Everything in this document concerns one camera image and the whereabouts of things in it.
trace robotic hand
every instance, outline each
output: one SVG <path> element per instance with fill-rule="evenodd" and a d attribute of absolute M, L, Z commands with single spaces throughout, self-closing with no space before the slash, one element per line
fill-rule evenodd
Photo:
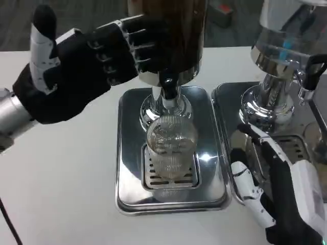
<path fill-rule="evenodd" d="M 246 166 L 246 155 L 238 153 L 237 161 L 231 165 L 244 204 L 266 229 L 267 240 L 277 245 L 323 244 L 325 212 L 318 174 L 313 164 L 307 160 L 293 164 L 268 134 L 251 124 L 239 125 L 238 129 L 260 147 L 270 167 L 273 203 L 258 187 L 258 183 L 255 184 Z M 235 152 L 232 154 L 232 160 L 236 160 Z"/>
<path fill-rule="evenodd" d="M 160 70 L 164 23 L 136 16 L 105 24 L 90 33 L 72 29 L 55 40 L 56 16 L 38 6 L 31 31 L 31 61 L 13 85 L 30 116 L 42 124 L 69 120 L 111 86 L 140 71 Z"/>

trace drip tray grate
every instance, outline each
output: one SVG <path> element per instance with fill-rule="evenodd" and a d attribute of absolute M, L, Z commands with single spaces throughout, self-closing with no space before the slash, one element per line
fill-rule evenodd
<path fill-rule="evenodd" d="M 200 184 L 199 164 L 194 154 L 192 167 L 189 172 L 179 179 L 170 180 L 158 176 L 151 162 L 150 153 L 147 145 L 142 147 L 142 185 L 146 190 L 154 191 L 157 189 L 195 189 Z"/>

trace clear plastic cup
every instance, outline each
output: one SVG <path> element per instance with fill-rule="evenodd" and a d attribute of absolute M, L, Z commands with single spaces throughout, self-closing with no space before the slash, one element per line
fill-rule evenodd
<path fill-rule="evenodd" d="M 147 130 L 147 145 L 156 173 L 168 179 L 183 177 L 192 166 L 198 133 L 192 121 L 167 115 Z"/>

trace dark liquid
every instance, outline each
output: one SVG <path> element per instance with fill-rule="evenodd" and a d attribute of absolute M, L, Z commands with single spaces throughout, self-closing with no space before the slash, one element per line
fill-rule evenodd
<path fill-rule="evenodd" d="M 131 15 L 146 14 L 169 25 L 171 69 L 183 72 L 202 58 L 207 0 L 129 0 Z"/>

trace metal tray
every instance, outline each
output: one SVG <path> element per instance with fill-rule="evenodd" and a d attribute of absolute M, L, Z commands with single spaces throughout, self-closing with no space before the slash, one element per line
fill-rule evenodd
<path fill-rule="evenodd" d="M 146 186 L 145 155 L 142 150 L 146 132 L 139 115 L 141 104 L 151 89 L 129 90 L 120 99 L 117 136 L 115 199 L 123 214 L 220 210 L 228 206 L 231 200 L 211 100 L 206 91 L 199 87 L 183 87 L 181 92 L 193 107 L 193 123 L 199 134 L 195 152 L 198 183 L 194 188 L 179 186 L 177 189 L 149 189 Z"/>

